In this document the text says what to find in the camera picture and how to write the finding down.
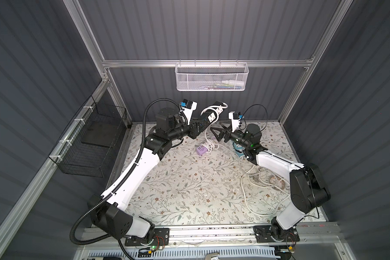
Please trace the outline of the purple power strip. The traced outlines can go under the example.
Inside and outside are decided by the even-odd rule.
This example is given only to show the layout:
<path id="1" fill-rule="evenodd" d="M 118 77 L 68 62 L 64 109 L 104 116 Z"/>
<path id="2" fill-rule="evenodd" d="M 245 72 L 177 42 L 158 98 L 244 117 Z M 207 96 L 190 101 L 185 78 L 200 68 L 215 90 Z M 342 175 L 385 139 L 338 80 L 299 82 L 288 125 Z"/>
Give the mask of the purple power strip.
<path id="1" fill-rule="evenodd" d="M 203 155 L 207 154 L 208 152 L 209 152 L 209 149 L 203 145 L 200 145 L 196 148 L 196 153 L 199 156 L 203 156 Z"/>

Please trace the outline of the black power strip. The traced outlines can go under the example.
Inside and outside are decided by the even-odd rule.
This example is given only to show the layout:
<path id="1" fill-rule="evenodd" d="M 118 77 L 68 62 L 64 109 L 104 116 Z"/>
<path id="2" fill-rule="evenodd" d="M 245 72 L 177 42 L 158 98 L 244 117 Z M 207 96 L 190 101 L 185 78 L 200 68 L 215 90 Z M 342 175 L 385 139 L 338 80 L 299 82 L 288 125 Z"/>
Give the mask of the black power strip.
<path id="1" fill-rule="evenodd" d="M 215 102 L 213 105 L 205 108 L 202 112 L 199 120 L 199 129 L 201 131 L 206 130 L 211 124 L 216 122 L 219 119 L 219 115 L 223 112 L 228 106 L 223 102 Z"/>

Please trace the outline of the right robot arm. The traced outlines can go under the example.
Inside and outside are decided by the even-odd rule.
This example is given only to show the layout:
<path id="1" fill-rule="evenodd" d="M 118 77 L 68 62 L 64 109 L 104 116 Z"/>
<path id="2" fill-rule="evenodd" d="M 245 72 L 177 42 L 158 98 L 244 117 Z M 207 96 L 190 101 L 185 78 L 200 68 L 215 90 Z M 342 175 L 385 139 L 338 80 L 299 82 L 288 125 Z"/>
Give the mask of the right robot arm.
<path id="1" fill-rule="evenodd" d="M 289 184 L 291 202 L 272 219 L 268 234 L 276 242 L 288 239 L 297 242 L 299 237 L 295 226 L 331 198 L 320 169 L 314 164 L 300 164 L 270 152 L 261 145 L 262 131 L 254 123 L 248 124 L 244 132 L 233 130 L 231 126 L 212 127 L 211 132 L 217 141 L 232 141 L 240 145 L 249 162 L 269 169 Z"/>

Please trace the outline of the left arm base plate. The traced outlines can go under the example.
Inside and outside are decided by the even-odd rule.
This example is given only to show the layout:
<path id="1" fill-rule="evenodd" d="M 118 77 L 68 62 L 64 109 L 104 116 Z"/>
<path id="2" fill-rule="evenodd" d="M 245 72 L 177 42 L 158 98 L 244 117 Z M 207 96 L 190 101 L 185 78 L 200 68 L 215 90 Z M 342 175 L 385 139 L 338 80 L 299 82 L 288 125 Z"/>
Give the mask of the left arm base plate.
<path id="1" fill-rule="evenodd" d="M 170 229 L 155 227 L 150 229 L 148 234 L 143 237 L 129 236 L 126 237 L 124 245 L 126 247 L 140 247 L 140 246 L 166 246 L 169 244 Z"/>

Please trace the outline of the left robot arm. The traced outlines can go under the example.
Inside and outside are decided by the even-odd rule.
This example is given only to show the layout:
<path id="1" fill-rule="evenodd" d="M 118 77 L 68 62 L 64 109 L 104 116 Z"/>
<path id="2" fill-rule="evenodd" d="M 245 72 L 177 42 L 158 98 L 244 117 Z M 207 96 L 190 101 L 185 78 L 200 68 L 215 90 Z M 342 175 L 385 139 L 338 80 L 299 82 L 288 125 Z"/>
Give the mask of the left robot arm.
<path id="1" fill-rule="evenodd" d="M 97 197 L 90 200 L 88 206 L 92 210 L 92 223 L 115 239 L 134 236 L 151 240 L 153 224 L 126 213 L 131 198 L 148 173 L 172 148 L 173 141 L 183 140 L 184 137 L 196 139 L 218 117 L 219 113 L 208 109 L 198 119 L 185 122 L 177 109 L 169 107 L 161 109 L 156 115 L 156 126 L 144 138 L 145 144 L 139 149 L 134 161 L 102 193 L 102 201 L 98 201 Z"/>

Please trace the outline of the teal power strip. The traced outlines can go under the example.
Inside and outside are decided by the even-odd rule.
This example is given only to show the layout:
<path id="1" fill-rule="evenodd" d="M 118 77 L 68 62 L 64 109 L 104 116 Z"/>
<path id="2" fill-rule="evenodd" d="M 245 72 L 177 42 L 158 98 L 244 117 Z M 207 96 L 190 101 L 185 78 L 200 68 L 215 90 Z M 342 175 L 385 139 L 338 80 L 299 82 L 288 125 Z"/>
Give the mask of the teal power strip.
<path id="1" fill-rule="evenodd" d="M 244 154 L 244 147 L 242 147 L 241 145 L 238 145 L 236 143 L 233 143 L 233 148 L 235 150 L 235 154 L 241 158 L 241 157 L 244 157 L 245 154 Z"/>

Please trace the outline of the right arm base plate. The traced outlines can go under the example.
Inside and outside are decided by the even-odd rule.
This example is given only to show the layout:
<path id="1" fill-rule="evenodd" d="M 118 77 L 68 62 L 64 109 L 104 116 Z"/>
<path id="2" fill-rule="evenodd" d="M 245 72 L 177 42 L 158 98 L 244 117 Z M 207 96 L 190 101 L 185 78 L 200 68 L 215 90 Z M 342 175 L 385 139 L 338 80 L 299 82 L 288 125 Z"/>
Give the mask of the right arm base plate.
<path id="1" fill-rule="evenodd" d="M 273 225 L 255 225 L 253 226 L 253 232 L 258 243 L 296 243 L 300 241 L 299 234 L 294 227 L 284 230 Z"/>

